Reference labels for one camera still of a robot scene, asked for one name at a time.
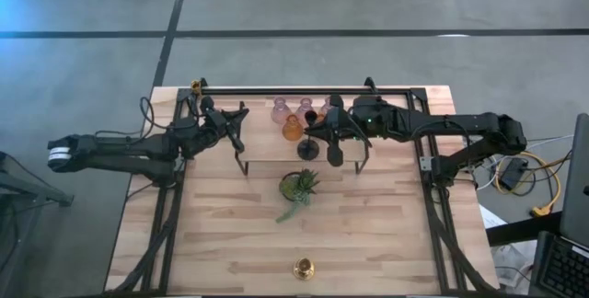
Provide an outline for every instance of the black keyboard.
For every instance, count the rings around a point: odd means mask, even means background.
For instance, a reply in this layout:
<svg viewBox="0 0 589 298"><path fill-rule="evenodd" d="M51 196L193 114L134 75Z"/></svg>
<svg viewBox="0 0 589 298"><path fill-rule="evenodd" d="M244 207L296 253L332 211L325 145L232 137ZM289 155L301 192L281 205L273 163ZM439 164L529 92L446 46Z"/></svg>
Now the black keyboard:
<svg viewBox="0 0 589 298"><path fill-rule="evenodd" d="M573 245L555 238L540 271L542 289L563 298L589 297L589 258L572 250Z"/></svg>

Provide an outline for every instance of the green plant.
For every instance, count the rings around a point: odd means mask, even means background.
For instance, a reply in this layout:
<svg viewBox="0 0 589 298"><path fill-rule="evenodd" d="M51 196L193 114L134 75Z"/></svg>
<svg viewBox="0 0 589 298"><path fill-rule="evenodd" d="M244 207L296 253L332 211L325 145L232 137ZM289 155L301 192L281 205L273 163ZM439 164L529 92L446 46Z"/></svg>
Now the green plant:
<svg viewBox="0 0 589 298"><path fill-rule="evenodd" d="M315 180L317 175L317 172L303 169L298 173L290 173L284 177L278 188L287 200L293 202L293 205L290 210L276 219L276 223L280 223L292 217L301 206L309 205L311 202L311 193L316 194L313 187L319 183L318 180Z"/></svg>

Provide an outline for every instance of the pink glass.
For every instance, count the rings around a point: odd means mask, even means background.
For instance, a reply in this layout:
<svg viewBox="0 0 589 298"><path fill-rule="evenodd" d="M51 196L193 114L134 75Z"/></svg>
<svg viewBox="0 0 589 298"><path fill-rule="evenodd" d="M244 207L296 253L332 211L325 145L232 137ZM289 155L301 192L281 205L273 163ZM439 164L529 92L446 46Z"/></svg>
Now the pink glass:
<svg viewBox="0 0 589 298"><path fill-rule="evenodd" d="M286 118L291 114L293 114L293 112L289 109L288 105L286 105L286 100L284 100L283 97L276 97L274 99L274 108L270 114L272 120L278 124L285 124Z"/></svg>
<svg viewBox="0 0 589 298"><path fill-rule="evenodd" d="M330 98L330 96L325 97L325 104L323 104L323 106L321 106L321 109L319 110L320 113L327 114L328 110L331 109L331 105L329 103L329 98Z"/></svg>
<svg viewBox="0 0 589 298"><path fill-rule="evenodd" d="M298 121L301 122L301 124L306 127L306 120L305 120L305 113L307 113L310 110L313 110L313 107L311 106L311 104L313 103L313 100L311 100L311 98L302 98L301 99L301 106L298 107L298 109L296 109L296 112L294 113L296 115L296 117L298 118Z"/></svg>

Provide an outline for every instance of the wooden tabletop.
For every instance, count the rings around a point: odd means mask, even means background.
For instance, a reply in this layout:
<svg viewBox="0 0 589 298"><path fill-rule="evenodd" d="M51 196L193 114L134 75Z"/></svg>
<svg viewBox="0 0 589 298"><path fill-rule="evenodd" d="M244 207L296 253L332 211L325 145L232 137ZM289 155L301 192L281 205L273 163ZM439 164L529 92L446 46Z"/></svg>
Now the wooden tabletop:
<svg viewBox="0 0 589 298"><path fill-rule="evenodd" d="M448 86L418 87L426 88L432 114L455 113ZM158 123L171 121L177 90L154 89ZM287 97L292 110L300 98ZM325 96L312 98L319 110ZM345 104L352 99L344 97ZM404 97L385 99L407 107ZM242 128L246 152L241 155L250 162L249 174L244 177L227 139L187 164L169 294L439 293L413 143L372 140L360 175L354 173L353 161L364 159L364 149L356 141L342 147L351 162L341 167L327 163L324 148L318 159L302 162L296 156L297 142L285 141L281 127L271 121L272 97L214 97L218 109L237 109L239 100L250 108ZM442 155L463 147L460 137L437 141ZM276 223L289 208L278 190L280 179L303 167L319 172L317 195L293 218ZM134 176L130 193L147 183ZM498 286L475 190L464 181L450 190L458 244L485 280ZM126 203L106 289L120 284L145 252L156 195L156 188L146 189ZM299 258L316 265L310 281L292 273ZM445 260L454 283L447 250Z"/></svg>

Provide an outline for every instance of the concrete floor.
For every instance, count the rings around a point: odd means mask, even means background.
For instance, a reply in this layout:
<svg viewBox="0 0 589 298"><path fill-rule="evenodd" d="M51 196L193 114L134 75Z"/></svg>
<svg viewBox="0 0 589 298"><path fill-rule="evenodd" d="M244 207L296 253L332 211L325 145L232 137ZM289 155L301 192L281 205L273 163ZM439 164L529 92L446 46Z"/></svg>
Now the concrete floor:
<svg viewBox="0 0 589 298"><path fill-rule="evenodd" d="M0 0L0 31L165 30L174 0ZM588 28L587 0L185 0L179 29ZM44 208L23 297L100 292L128 175L54 174L46 142L98 129L137 130L163 40L0 40L0 149L75 194ZM164 86L450 85L459 113L520 120L528 138L571 133L589 111L589 37L175 40ZM571 141L541 146L547 158ZM561 178L566 178L566 167ZM479 193L506 221L549 199Z"/></svg>

